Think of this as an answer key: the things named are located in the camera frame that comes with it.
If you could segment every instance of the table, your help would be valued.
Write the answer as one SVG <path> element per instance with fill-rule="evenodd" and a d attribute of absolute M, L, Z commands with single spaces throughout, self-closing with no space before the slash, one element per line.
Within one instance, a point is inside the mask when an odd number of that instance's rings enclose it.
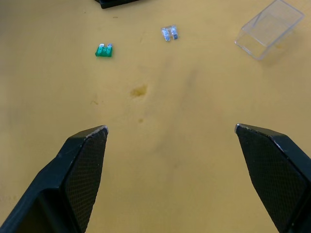
<path fill-rule="evenodd" d="M 70 135 L 106 124 L 88 233 L 276 233 L 234 127 L 311 154 L 311 4 L 289 1 L 305 19 L 258 62 L 234 39 L 270 2 L 1 0 L 0 223 Z M 100 43 L 112 58 L 95 57 Z"/>

